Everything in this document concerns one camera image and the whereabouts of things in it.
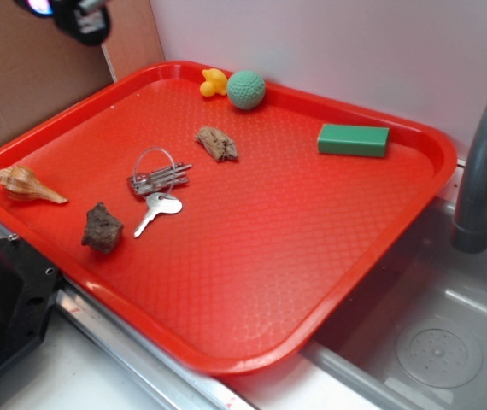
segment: tray rim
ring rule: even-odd
[[[24,158],[26,155],[33,152],[35,149],[46,145],[48,142],[61,136],[64,132],[71,129],[71,120],[84,121],[86,118],[103,111],[108,106],[116,103],[121,98],[126,97],[133,91],[136,91],[147,84],[163,79],[189,79],[194,82],[202,82],[202,69],[210,66],[203,65],[192,61],[169,61],[158,64],[153,64],[138,70],[136,73],[125,77],[121,81],[113,83],[98,91],[96,94],[86,98],[85,100],[73,105],[72,107],[55,115],[44,123],[34,127],[28,132],[23,133],[10,143],[7,143],[0,148],[0,168],[7,167],[18,160]],[[369,121],[381,121],[383,125],[396,126],[398,129],[410,129],[414,133],[418,132],[425,138],[420,141],[423,144],[422,149],[434,149],[437,151],[435,158],[430,158],[433,167],[434,175],[429,183],[414,197],[414,199],[406,206],[404,212],[397,217],[397,224],[391,224],[383,231],[380,236],[374,241],[375,243],[388,243],[392,245],[407,229],[407,227],[418,217],[420,212],[428,205],[434,198],[438,190],[443,187],[445,182],[449,180],[456,168],[456,150],[449,138],[437,129],[434,129],[423,124],[405,120],[394,115],[381,113],[369,108],[359,107],[346,102],[339,102],[326,97],[316,96],[304,91],[297,91],[282,85],[277,85],[267,81],[267,96],[265,103],[275,104],[281,108],[297,111],[302,114],[302,111],[295,109],[295,103],[300,103],[301,106],[306,106],[309,113],[313,113],[314,117],[318,118],[321,115],[328,115],[328,112],[333,108],[342,110],[345,113],[351,113],[359,121],[367,123]],[[400,144],[405,144],[405,138],[396,140]],[[10,153],[9,161],[5,156]],[[39,234],[34,231],[28,231],[24,223],[16,220],[11,214],[3,208],[0,208],[0,223],[14,232],[25,232],[22,235],[28,242],[32,243],[39,251],[44,252],[53,261],[62,260],[62,270],[65,272],[80,272],[86,271],[77,261],[72,258],[67,258],[64,252],[53,249],[41,238]],[[345,289],[348,285],[353,289],[363,277],[367,274],[360,275],[360,278],[355,282],[355,275],[349,274],[351,271],[364,270],[364,267],[369,267],[377,261],[384,252],[389,248],[380,251],[378,247],[372,245],[372,251],[367,251],[367,259],[360,258],[342,277],[342,280],[337,284],[337,287]],[[89,289],[84,287],[86,293],[90,293]],[[182,360],[186,365],[191,366],[202,372],[207,372],[213,375],[226,375],[242,372],[252,372],[265,366],[268,366],[285,356],[297,351],[308,340],[308,337],[302,337],[302,334],[312,335],[313,331],[317,329],[323,320],[337,308],[341,299],[341,292],[337,289],[330,289],[327,295],[318,303],[317,307],[301,322],[301,324],[288,335],[288,337],[280,344],[271,347],[264,353],[250,356],[246,358],[219,358],[200,352],[192,346],[191,343],[186,342],[178,335],[165,329],[164,326],[156,323],[154,318],[141,311],[136,312],[136,309],[126,301],[112,293],[110,290],[100,286],[94,288],[93,297],[100,303],[112,310],[115,314],[120,316],[123,320],[131,317],[128,321],[130,325],[135,327],[138,331],[144,334],[147,338],[158,343],[163,349],[173,354],[178,359]],[[154,328],[154,337],[150,336],[147,329]]]

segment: stainless steel sink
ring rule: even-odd
[[[434,201],[304,354],[383,408],[487,408],[487,250],[449,243]]]

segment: sink drain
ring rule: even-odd
[[[397,339],[397,359],[415,380],[443,389],[468,383],[483,363],[477,340],[444,319],[405,328]]]

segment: red tray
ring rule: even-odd
[[[147,67],[0,149],[0,169],[32,168],[65,205],[12,202],[0,222],[64,274],[187,365],[249,372],[298,350],[455,170],[439,131],[267,83],[251,111],[199,93],[205,67]],[[388,126],[384,159],[319,154],[325,123]],[[237,145],[217,163],[194,137],[214,126]],[[143,199],[126,178],[160,146],[192,163],[138,239]],[[168,164],[157,151],[139,171]],[[110,255],[82,246],[86,212],[104,202],[125,225]]]

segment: rubber duck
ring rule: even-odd
[[[203,77],[206,79],[200,85],[200,93],[204,97],[211,97],[215,94],[226,95],[226,83],[228,79],[225,74],[217,68],[202,70]]]

